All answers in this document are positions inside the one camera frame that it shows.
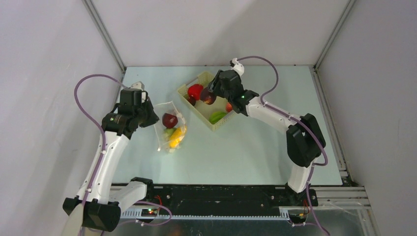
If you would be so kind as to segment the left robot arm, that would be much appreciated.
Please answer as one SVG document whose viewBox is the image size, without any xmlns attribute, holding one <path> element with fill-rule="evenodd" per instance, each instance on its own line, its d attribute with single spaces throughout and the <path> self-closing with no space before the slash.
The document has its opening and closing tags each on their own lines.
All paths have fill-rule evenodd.
<svg viewBox="0 0 417 236">
<path fill-rule="evenodd" d="M 146 178 L 133 178 L 116 194 L 111 194 L 113 176 L 123 151 L 137 128 L 154 125 L 159 118 L 148 93 L 140 88 L 124 88 L 120 92 L 116 113 L 108 113 L 100 126 L 101 137 L 85 182 L 74 198 L 66 198 L 63 210 L 76 219 L 75 231 L 81 227 L 112 232 L 121 214 L 140 201 L 149 205 L 155 191 Z"/>
</svg>

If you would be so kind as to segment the orange peach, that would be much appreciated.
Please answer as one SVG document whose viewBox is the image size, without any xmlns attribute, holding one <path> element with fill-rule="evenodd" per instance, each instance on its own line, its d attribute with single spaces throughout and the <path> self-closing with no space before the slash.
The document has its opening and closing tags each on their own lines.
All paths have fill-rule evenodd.
<svg viewBox="0 0 417 236">
<path fill-rule="evenodd" d="M 226 104 L 225 110 L 226 110 L 227 113 L 229 113 L 233 110 L 233 107 L 229 102 Z"/>
</svg>

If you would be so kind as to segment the small circuit board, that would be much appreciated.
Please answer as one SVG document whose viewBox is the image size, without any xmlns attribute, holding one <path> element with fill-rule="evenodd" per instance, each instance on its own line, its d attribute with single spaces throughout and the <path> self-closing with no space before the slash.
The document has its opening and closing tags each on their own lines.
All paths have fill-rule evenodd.
<svg viewBox="0 0 417 236">
<path fill-rule="evenodd" d="M 141 211 L 141 217 L 157 217 L 159 215 L 158 208 L 144 208 Z"/>
</svg>

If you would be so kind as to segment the clear zip top bag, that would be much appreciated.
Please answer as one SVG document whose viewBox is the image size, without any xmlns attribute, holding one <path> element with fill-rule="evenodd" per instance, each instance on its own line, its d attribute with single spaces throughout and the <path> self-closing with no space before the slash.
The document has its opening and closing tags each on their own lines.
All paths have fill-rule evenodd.
<svg viewBox="0 0 417 236">
<path fill-rule="evenodd" d="M 154 106 L 159 121 L 153 126 L 158 140 L 158 151 L 173 153 L 181 147 L 187 133 L 186 119 L 173 101 Z"/>
</svg>

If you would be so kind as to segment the red bell pepper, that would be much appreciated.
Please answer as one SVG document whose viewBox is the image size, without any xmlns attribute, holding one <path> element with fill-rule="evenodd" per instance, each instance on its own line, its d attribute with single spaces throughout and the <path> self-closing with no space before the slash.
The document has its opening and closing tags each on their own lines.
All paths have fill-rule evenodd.
<svg viewBox="0 0 417 236">
<path fill-rule="evenodd" d="M 188 88 L 187 94 L 195 100 L 200 100 L 200 95 L 203 89 L 204 87 L 201 84 L 194 84 Z"/>
</svg>

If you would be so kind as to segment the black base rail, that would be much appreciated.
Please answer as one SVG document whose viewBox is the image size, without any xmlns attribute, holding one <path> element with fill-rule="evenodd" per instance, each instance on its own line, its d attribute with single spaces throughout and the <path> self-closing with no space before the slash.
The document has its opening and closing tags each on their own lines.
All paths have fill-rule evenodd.
<svg viewBox="0 0 417 236">
<path fill-rule="evenodd" d="M 316 191 L 295 193 L 286 185 L 156 184 L 145 200 L 161 203 L 174 216 L 279 216 L 285 207 L 318 206 Z"/>
</svg>

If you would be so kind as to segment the green cabbage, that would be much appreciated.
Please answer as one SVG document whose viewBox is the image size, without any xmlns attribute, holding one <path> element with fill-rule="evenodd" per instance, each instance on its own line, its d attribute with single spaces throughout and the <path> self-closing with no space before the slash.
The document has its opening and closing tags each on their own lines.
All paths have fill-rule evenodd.
<svg viewBox="0 0 417 236">
<path fill-rule="evenodd" d="M 176 131 L 176 128 L 174 127 L 174 128 L 165 128 L 164 129 L 164 136 L 166 137 L 166 138 L 169 138 L 169 137 L 171 137 L 172 135 L 173 135 L 173 133 Z"/>
</svg>

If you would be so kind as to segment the dark red apple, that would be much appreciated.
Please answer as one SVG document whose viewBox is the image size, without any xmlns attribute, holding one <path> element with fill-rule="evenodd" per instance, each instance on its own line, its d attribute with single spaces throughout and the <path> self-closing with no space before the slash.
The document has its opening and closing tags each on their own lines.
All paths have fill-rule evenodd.
<svg viewBox="0 0 417 236">
<path fill-rule="evenodd" d="M 216 101 L 216 95 L 209 91 L 206 87 L 200 93 L 200 100 L 205 104 L 212 105 Z"/>
</svg>

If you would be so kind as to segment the green leafy vegetable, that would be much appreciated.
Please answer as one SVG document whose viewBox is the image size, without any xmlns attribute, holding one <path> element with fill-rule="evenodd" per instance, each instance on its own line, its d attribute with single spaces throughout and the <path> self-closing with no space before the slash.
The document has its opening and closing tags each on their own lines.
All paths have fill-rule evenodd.
<svg viewBox="0 0 417 236">
<path fill-rule="evenodd" d="M 224 118 L 226 116 L 226 112 L 223 111 L 217 111 L 217 112 L 213 112 L 210 116 L 209 116 L 209 122 L 211 124 L 216 124 L 217 122 L 219 122 L 222 118 Z"/>
</svg>

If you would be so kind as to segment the red yellow apple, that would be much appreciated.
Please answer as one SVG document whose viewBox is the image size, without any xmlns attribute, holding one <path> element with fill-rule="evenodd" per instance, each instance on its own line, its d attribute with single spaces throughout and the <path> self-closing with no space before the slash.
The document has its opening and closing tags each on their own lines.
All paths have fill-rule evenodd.
<svg viewBox="0 0 417 236">
<path fill-rule="evenodd" d="M 162 116 L 162 124 L 167 128 L 174 128 L 178 124 L 178 117 L 170 113 L 164 113 Z"/>
</svg>

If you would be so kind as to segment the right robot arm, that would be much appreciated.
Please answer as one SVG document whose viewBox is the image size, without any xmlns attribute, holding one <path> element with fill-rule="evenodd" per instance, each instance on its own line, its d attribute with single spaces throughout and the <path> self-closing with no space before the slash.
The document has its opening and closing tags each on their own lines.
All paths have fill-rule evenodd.
<svg viewBox="0 0 417 236">
<path fill-rule="evenodd" d="M 306 198 L 305 189 L 311 178 L 315 160 L 323 155 L 326 142 L 317 119 L 312 114 L 297 116 L 261 100 L 259 94 L 244 89 L 235 70 L 219 70 L 208 89 L 225 98 L 232 109 L 247 117 L 264 122 L 286 137 L 287 155 L 292 161 L 286 192 L 288 203 L 300 205 Z"/>
</svg>

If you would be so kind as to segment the cream perforated plastic basket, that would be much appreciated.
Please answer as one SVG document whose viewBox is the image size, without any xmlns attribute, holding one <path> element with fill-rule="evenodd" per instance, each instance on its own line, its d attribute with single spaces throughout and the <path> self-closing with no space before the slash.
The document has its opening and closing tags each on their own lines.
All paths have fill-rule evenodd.
<svg viewBox="0 0 417 236">
<path fill-rule="evenodd" d="M 236 112 L 234 111 L 226 111 L 226 105 L 228 101 L 225 98 L 217 97 L 217 99 L 211 104 L 206 104 L 203 101 L 196 101 L 195 105 L 192 105 L 188 101 L 188 89 L 194 84 L 200 84 L 206 87 L 212 80 L 214 79 L 214 75 L 208 71 L 203 71 L 194 79 L 191 79 L 189 82 L 181 85 L 177 89 L 177 93 L 180 97 L 182 103 L 193 113 L 195 114 L 202 123 L 204 123 L 211 131 L 215 131 L 228 120 L 230 120 Z M 218 121 L 212 123 L 210 122 L 210 117 L 214 113 L 225 113 L 225 116 L 220 118 Z"/>
</svg>

